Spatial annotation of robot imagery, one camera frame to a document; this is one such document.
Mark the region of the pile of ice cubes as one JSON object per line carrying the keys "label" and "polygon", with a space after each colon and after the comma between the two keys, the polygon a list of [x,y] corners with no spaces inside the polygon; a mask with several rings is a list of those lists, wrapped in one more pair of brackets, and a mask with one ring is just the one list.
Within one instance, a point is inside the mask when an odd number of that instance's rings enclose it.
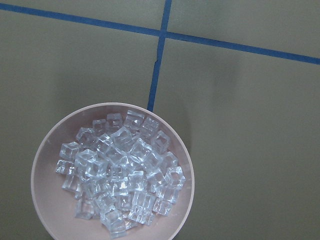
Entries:
{"label": "pile of ice cubes", "polygon": [[155,118],[133,110],[80,128],[55,168],[77,200],[75,217],[100,220],[114,239],[169,215],[186,181],[170,142]]}

